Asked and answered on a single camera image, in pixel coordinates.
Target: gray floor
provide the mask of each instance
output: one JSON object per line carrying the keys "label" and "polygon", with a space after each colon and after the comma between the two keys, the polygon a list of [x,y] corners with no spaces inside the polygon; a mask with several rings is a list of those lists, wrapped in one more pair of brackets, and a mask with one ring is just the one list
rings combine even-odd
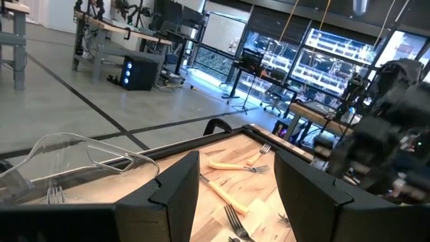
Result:
{"label": "gray floor", "polygon": [[[152,91],[126,91],[102,81],[91,84],[88,67],[81,65],[79,72],[71,71],[74,35],[47,30],[28,24],[26,89],[13,89],[13,73],[1,68],[0,74],[0,153],[28,149],[35,142],[53,132],[72,132],[83,136],[99,136],[119,132],[114,125],[60,84],[56,78],[68,83],[126,130],[150,130],[134,136],[150,148],[176,143],[201,136],[211,116],[221,117],[233,128],[256,123],[268,130],[273,128],[277,117],[257,108],[248,115],[234,114],[237,109],[220,99],[221,90],[206,85],[189,75],[190,88],[176,89],[174,93]],[[11,30],[11,22],[4,28]],[[11,49],[3,47],[4,57],[11,57]],[[119,75],[120,69],[104,69],[103,79]],[[233,104],[242,102],[234,100]],[[153,126],[185,122],[168,128],[151,130]],[[131,151],[141,148],[125,136],[110,138],[104,142]],[[18,163],[24,157],[11,159]]]}

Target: clear plastic tray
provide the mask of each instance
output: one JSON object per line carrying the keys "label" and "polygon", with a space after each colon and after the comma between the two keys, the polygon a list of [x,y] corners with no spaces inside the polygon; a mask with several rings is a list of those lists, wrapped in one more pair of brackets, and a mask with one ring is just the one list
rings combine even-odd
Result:
{"label": "clear plastic tray", "polygon": [[144,155],[77,134],[49,134],[22,162],[0,174],[0,204],[75,202],[79,195],[69,198],[69,188],[136,168],[144,168],[140,173],[144,172],[147,180],[159,174],[157,163]]}

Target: computer tower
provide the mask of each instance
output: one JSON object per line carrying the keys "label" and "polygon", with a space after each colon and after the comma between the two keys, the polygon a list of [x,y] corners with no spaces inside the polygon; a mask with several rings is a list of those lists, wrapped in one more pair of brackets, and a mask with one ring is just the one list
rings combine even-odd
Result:
{"label": "computer tower", "polygon": [[147,58],[125,56],[120,85],[128,91],[150,91],[157,78],[157,63]]}

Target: yellow handle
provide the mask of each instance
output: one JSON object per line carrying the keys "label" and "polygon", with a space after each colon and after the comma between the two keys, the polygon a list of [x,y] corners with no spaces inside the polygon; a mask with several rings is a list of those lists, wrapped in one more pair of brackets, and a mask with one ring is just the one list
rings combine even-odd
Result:
{"label": "yellow handle", "polygon": [[261,153],[258,152],[257,154],[253,155],[251,158],[248,159],[247,164],[248,165],[254,165],[255,162],[260,158]]}
{"label": "yellow handle", "polygon": [[242,169],[244,169],[242,165],[217,163],[217,162],[213,162],[213,161],[209,161],[208,165],[210,167],[214,168],[214,169],[233,169],[233,170],[242,170]]}
{"label": "yellow handle", "polygon": [[248,213],[249,209],[246,206],[239,204],[239,202],[237,202],[232,196],[228,195],[228,193],[226,193],[220,186],[211,181],[209,181],[208,184],[224,201],[226,201],[226,203],[231,204],[237,212],[243,215]]}

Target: fork with yellow handle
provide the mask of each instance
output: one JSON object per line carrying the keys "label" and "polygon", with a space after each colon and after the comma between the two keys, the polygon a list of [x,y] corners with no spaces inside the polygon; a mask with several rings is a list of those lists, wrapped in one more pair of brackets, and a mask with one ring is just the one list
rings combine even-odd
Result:
{"label": "fork with yellow handle", "polygon": [[235,200],[232,196],[230,196],[226,191],[224,191],[220,186],[210,181],[208,178],[204,177],[200,174],[200,179],[207,183],[209,187],[211,187],[227,204],[231,204],[233,208],[243,214],[246,215],[249,211],[249,208],[243,206],[237,200]]}
{"label": "fork with yellow handle", "polygon": [[234,164],[225,164],[225,163],[217,163],[213,161],[208,162],[209,167],[214,169],[225,169],[225,170],[242,170],[242,171],[250,171],[253,173],[264,173],[270,170],[268,165],[263,165],[261,167],[247,167],[243,165],[234,165]]}
{"label": "fork with yellow handle", "polygon": [[260,158],[261,155],[266,154],[267,152],[270,151],[271,146],[269,144],[264,144],[261,149],[260,152],[258,152],[257,154],[253,155],[251,158],[248,159],[247,164],[248,165],[254,165],[255,162],[258,160],[258,158]]}

